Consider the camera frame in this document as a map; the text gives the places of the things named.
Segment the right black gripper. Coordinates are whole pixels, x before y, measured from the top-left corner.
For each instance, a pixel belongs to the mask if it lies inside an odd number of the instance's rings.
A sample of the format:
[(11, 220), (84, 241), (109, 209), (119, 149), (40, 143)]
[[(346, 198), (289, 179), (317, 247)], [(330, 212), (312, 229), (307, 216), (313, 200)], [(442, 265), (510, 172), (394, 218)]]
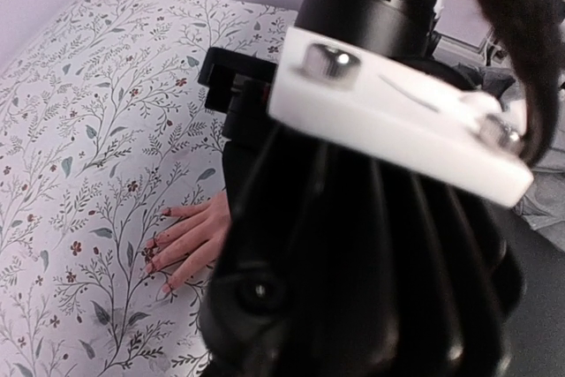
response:
[[(303, 0), (299, 28), (398, 59), (463, 90), (471, 81), (433, 60), (440, 36), (433, 10), (438, 0)], [(207, 109), (225, 114), (223, 137), (241, 147), (261, 147), (274, 122), (267, 100), (275, 64), (233, 50), (208, 50), (199, 83), (207, 87)]]

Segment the person's bare hand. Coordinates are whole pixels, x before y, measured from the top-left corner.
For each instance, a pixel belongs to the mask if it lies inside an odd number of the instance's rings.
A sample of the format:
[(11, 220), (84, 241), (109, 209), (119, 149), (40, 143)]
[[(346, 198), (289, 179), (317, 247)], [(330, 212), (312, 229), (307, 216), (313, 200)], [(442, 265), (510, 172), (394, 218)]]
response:
[(218, 258), (231, 225), (228, 196), (220, 191), (198, 205), (167, 207), (162, 215), (177, 221), (147, 241), (152, 257), (146, 272), (152, 275), (175, 265), (162, 286), (169, 295)]

